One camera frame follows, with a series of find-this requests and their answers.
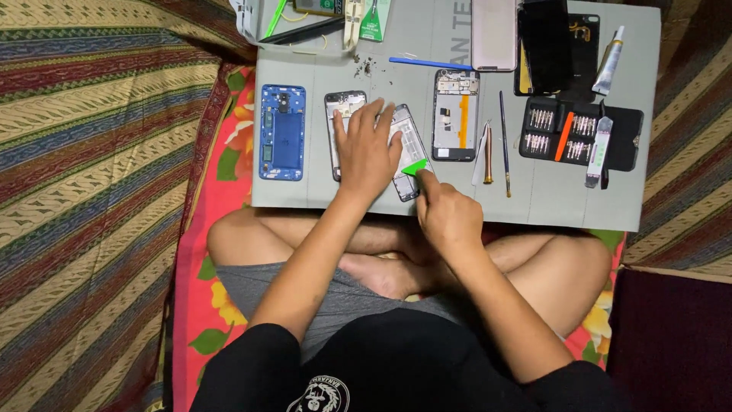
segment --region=person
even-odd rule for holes
[[[341,182],[321,216],[248,208],[212,226],[217,275],[249,323],[207,364],[191,411],[626,410],[561,340],[607,281],[602,242],[532,232],[483,246],[481,205],[427,170],[416,223],[365,218],[402,150],[383,104],[347,133],[336,112]],[[387,251],[406,258],[374,256]],[[431,295],[404,301],[414,293]]]

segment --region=white tube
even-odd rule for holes
[[[597,73],[597,80],[592,85],[592,91],[607,96],[610,93],[610,86],[613,84],[613,75],[618,67],[620,52],[623,49],[623,32],[625,26],[620,26],[613,42],[608,46],[605,57],[602,59],[600,71]]]

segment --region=bedsheet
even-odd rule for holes
[[[206,252],[206,233],[221,216],[251,200],[253,166],[254,67],[228,78],[231,106],[220,120],[185,223],[176,262],[173,324],[173,409],[188,411],[206,362],[244,332],[247,320],[231,303]],[[615,271],[625,234],[593,231],[613,252],[613,271],[582,325],[566,341],[577,359],[605,367],[611,330]]]

